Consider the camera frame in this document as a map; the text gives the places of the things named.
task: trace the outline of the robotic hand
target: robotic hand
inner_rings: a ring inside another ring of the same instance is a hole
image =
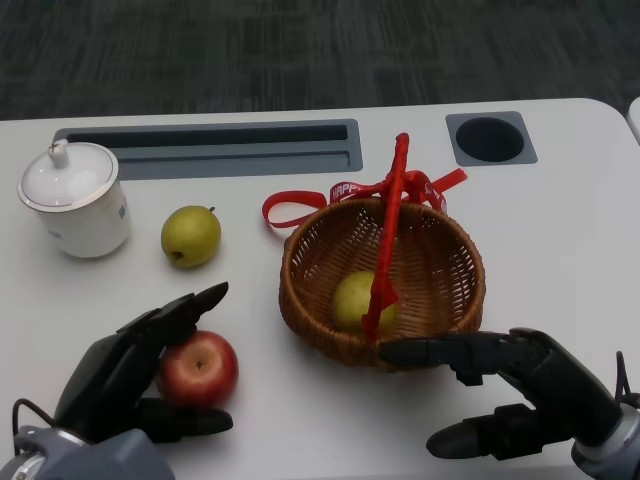
[[[165,348],[193,335],[200,316],[228,289],[221,283],[185,295],[95,342],[64,388],[53,418],[28,400],[18,400],[12,422],[16,456],[0,470],[0,480],[173,480],[152,441],[224,432],[233,421],[222,410],[175,407],[141,396],[155,378]],[[18,431],[21,405],[51,428],[24,426]]]
[[[164,349],[192,336],[200,316],[214,308],[228,289],[228,283],[221,283],[197,295],[185,295],[95,342],[62,392],[55,426],[91,443],[132,428],[144,431],[154,442],[229,430],[233,422],[224,411],[140,398],[158,373]]]
[[[466,386],[497,373],[536,407],[498,407],[445,428],[427,442],[436,457],[505,460],[574,438],[572,458],[587,475],[640,478],[640,396],[630,392],[621,354],[615,398],[560,344],[534,330],[405,339],[381,344],[380,355],[402,367],[449,365]]]

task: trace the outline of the red apple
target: red apple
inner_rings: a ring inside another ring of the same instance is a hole
[[[159,387],[174,405],[220,407],[238,383],[238,357],[229,342],[199,330],[170,347],[160,366]]]

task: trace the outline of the wicker basket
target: wicker basket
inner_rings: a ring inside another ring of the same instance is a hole
[[[280,310],[309,345],[350,365],[383,369],[379,342],[336,330],[331,302],[338,283],[357,271],[375,271],[385,202],[346,200],[311,215],[285,245]],[[402,203],[393,247],[391,281],[400,300],[391,333],[381,340],[475,332],[485,294],[480,254],[451,218]]]

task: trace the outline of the cup holder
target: cup holder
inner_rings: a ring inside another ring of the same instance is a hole
[[[538,161],[518,112],[448,115],[447,127],[456,162],[461,166]]]

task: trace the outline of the cable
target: cable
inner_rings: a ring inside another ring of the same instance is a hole
[[[45,423],[47,423],[50,427],[55,426],[55,420],[51,418],[47,413],[38,407],[35,403],[26,398],[21,398],[20,400],[16,400],[16,403],[13,404],[13,410],[11,411],[11,428],[13,430],[13,436],[15,437],[18,434],[18,412],[20,407],[24,405],[33,413],[38,415]],[[16,456],[20,455],[20,449],[18,447],[14,447],[13,449]]]
[[[618,404],[626,403],[633,408],[640,408],[640,394],[631,392],[629,378],[627,377],[627,367],[625,366],[622,352],[616,352],[616,363],[618,366],[616,392],[614,396],[616,402],[618,402]]]

